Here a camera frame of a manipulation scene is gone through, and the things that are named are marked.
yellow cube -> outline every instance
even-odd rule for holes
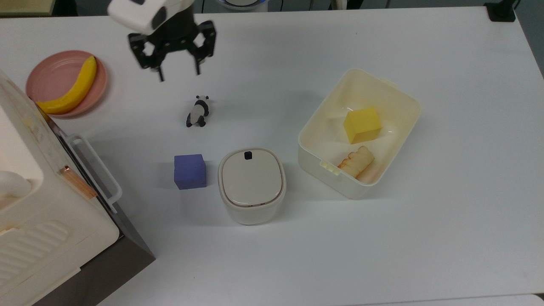
[[[374,107],[348,112],[344,129],[351,144],[376,139],[381,130],[380,118]]]

purple block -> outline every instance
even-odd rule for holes
[[[174,156],[174,183],[180,190],[206,186],[206,164],[202,154]]]

toy panda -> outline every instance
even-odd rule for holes
[[[208,101],[208,96],[196,96],[197,101],[195,102],[195,106],[187,116],[187,127],[191,127],[192,125],[197,126],[205,126],[206,122],[204,122],[204,117],[207,117],[209,115],[209,108],[208,104],[206,104],[206,101]]]

bread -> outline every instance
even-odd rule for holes
[[[351,152],[338,167],[357,178],[373,161],[374,155],[363,145],[359,147],[357,152]]]

banana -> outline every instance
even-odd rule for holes
[[[78,106],[85,98],[95,80],[95,76],[96,59],[94,56],[90,56],[83,63],[76,82],[64,96],[55,100],[36,102],[36,104],[46,114],[60,115],[67,113]]]

